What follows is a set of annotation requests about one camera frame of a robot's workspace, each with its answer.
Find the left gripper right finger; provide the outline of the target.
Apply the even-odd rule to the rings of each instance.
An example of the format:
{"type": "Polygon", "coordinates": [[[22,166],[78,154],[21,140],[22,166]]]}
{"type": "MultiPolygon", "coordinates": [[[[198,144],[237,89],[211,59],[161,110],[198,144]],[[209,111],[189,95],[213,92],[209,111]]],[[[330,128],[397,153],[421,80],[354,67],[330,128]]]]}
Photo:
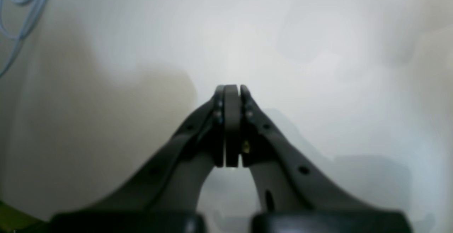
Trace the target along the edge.
{"type": "Polygon", "coordinates": [[[403,212],[349,194],[298,151],[240,86],[243,165],[263,211],[253,233],[411,233],[403,212]]]}

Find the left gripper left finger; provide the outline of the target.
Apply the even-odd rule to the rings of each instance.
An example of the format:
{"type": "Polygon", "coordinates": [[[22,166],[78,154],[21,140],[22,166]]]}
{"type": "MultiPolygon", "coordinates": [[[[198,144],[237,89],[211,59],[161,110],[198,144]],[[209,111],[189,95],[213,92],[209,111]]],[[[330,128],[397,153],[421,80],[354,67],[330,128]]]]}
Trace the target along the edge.
{"type": "Polygon", "coordinates": [[[205,233],[197,203],[214,167],[238,167],[241,99],[217,86],[125,184],[89,207],[55,216],[51,233],[205,233]]]}

